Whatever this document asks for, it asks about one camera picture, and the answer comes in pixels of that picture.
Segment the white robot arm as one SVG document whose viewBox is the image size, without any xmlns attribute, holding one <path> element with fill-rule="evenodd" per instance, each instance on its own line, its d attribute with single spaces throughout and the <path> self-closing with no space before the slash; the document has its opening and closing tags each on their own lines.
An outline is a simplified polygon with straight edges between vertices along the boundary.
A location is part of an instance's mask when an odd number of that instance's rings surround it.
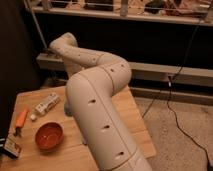
<svg viewBox="0 0 213 171">
<path fill-rule="evenodd" d="M 112 97 L 131 79 L 128 62 L 115 54 L 80 48 L 71 33 L 50 43 L 66 63 L 83 69 L 66 84 L 66 99 L 80 132 L 100 171 L 152 171 Z"/>
</svg>

